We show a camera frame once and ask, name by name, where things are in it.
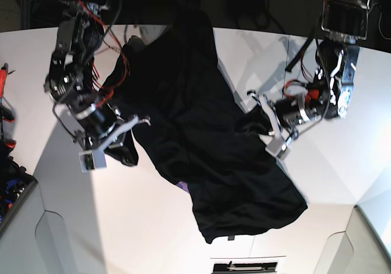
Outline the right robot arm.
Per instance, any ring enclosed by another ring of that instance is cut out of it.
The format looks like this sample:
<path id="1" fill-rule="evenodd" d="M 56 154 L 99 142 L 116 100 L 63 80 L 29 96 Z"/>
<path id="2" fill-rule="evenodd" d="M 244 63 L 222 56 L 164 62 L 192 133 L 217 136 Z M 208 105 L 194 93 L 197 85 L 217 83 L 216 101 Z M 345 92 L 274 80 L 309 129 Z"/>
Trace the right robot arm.
<path id="1" fill-rule="evenodd" d="M 80 145 L 81 169 L 89 172 L 106 167 L 106 156 L 125 166 L 135 166 L 138 154 L 130 134 L 137 124 L 149 122 L 138 115 L 125 117 L 112 102 L 114 92 L 130 73 L 122 45 L 112 31 L 122 10 L 122 0 L 60 0 L 67 6 L 59 24 L 56 46 L 43 85 L 53 100 L 52 111 L 59 105 L 68 108 L 80 125 L 65 131 Z M 119 54 L 122 73 L 118 80 L 102 85 L 95 67 L 95 55 L 110 36 Z"/>

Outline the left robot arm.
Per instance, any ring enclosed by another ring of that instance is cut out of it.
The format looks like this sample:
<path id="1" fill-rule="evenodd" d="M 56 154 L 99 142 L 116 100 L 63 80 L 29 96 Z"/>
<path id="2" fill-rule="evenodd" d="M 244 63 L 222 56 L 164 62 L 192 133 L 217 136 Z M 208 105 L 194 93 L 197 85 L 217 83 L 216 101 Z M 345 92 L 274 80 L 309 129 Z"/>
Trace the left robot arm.
<path id="1" fill-rule="evenodd" d="M 366 40 L 371 0 L 323 0 L 315 27 L 286 72 L 300 64 L 303 81 L 287 81 L 283 97 L 272 101 L 265 94 L 248 91 L 256 107 L 246 115 L 244 130 L 271 137 L 268 154 L 283 158 L 291 142 L 322 120 L 346 117 L 354 89 L 360 48 Z"/>

